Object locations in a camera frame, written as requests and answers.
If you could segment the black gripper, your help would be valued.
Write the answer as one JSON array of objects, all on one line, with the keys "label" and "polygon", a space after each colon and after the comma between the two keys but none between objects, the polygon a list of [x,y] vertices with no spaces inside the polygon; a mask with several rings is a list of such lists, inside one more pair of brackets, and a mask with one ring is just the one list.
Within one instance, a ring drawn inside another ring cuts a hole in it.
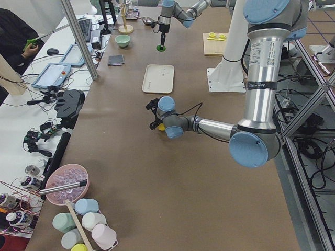
[{"label": "black gripper", "polygon": [[163,24],[159,23],[159,32],[161,32],[161,42],[160,42],[160,49],[166,49],[165,46],[165,39],[166,34],[170,31],[170,24]]},{"label": "black gripper", "polygon": [[157,108],[159,100],[160,98],[156,98],[151,100],[148,104],[146,104],[146,110],[151,110],[155,116],[155,120],[149,125],[149,128],[151,130],[155,130],[160,125],[160,119],[157,116]]}]

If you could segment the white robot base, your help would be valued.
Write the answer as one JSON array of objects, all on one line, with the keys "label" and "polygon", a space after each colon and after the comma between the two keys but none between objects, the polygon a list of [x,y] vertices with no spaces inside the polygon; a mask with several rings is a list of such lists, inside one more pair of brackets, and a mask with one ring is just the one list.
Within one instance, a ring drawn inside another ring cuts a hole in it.
[{"label": "white robot base", "polygon": [[244,93],[241,58],[247,46],[248,22],[243,15],[244,0],[237,0],[228,32],[227,44],[221,62],[207,69],[209,91],[212,93]]}]

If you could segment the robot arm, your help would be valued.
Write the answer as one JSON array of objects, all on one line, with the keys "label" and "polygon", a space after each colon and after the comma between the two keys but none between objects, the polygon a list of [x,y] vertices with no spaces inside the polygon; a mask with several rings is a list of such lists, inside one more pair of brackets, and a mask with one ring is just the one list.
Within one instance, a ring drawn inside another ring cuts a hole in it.
[{"label": "robot arm", "polygon": [[160,44],[157,50],[163,52],[166,50],[165,38],[170,31],[171,18],[176,18],[184,27],[189,28],[193,21],[201,14],[203,10],[211,5],[211,1],[198,1],[187,11],[183,10],[180,5],[173,0],[164,0],[162,2],[161,14],[158,17],[159,32],[161,32]]},{"label": "robot arm", "polygon": [[282,45],[305,35],[308,9],[308,1],[236,1],[226,51],[208,79],[218,83],[224,77],[231,79],[227,63],[239,62],[250,49],[248,73],[241,79],[246,91],[243,118],[233,125],[184,116],[176,111],[172,97],[163,96],[146,106],[155,116],[150,128],[162,124],[170,139],[194,131],[227,142],[233,159],[245,167],[259,167],[273,159],[281,148],[272,115]]}]

